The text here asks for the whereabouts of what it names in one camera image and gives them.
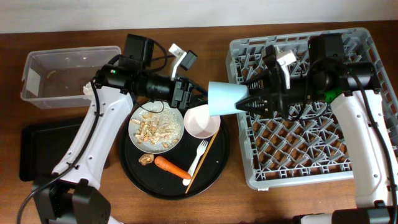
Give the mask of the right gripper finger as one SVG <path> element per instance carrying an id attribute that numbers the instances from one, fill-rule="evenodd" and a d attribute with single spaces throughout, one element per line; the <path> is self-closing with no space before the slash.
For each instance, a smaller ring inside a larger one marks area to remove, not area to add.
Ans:
<path id="1" fill-rule="evenodd" d="M 244 82 L 244 85 L 248 87 L 249 90 L 263 90 L 264 89 L 264 75 L 257 75 L 250 78 Z"/>
<path id="2" fill-rule="evenodd" d="M 236 109 L 254 114 L 269 114 L 271 112 L 268 100 L 261 96 L 249 96 L 238 101 Z"/>

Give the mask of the pink bowl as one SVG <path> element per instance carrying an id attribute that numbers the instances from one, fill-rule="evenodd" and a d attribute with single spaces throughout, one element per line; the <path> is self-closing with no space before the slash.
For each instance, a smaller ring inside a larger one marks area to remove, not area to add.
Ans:
<path id="1" fill-rule="evenodd" d="M 214 135 L 221 126 L 220 116 L 210 116 L 209 106 L 190 108 L 184 115 L 184 127 L 193 137 L 206 139 Z"/>

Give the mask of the light blue plastic cup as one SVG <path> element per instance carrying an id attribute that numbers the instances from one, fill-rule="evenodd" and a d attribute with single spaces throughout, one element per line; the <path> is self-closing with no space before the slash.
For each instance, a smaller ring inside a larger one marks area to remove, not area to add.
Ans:
<path id="1" fill-rule="evenodd" d="M 243 112 L 236 103 L 249 96 L 246 85 L 223 82 L 209 82 L 208 109 L 210 116 L 223 116 Z"/>

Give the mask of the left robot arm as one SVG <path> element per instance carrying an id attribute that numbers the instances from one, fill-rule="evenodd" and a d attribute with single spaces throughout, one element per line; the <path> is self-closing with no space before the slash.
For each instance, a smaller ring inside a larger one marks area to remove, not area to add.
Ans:
<path id="1" fill-rule="evenodd" d="M 151 61 L 150 56 L 117 55 L 96 72 L 89 83 L 91 106 L 72 145 L 50 177 L 34 182 L 17 223 L 30 200 L 42 223 L 117 223 L 99 188 L 106 158 L 136 97 L 184 110 L 202 105 L 208 94 L 189 78 L 157 75 L 156 69 L 148 68 Z"/>

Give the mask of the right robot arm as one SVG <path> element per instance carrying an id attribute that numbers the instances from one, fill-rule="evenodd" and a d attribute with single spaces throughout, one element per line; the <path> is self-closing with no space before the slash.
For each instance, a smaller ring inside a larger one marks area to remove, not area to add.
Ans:
<path id="1" fill-rule="evenodd" d="M 327 103 L 345 139 L 355 181 L 354 209 L 331 214 L 308 214 L 295 223 L 396 223 L 397 159 L 382 109 L 382 86 L 370 62 L 345 62 L 340 34 L 322 34 L 308 41 L 310 65 L 306 75 L 291 80 L 277 60 L 275 47 L 262 53 L 266 69 L 246 82 L 247 97 L 236 103 L 241 111 L 270 118 L 280 113 L 287 121 L 293 104 Z"/>

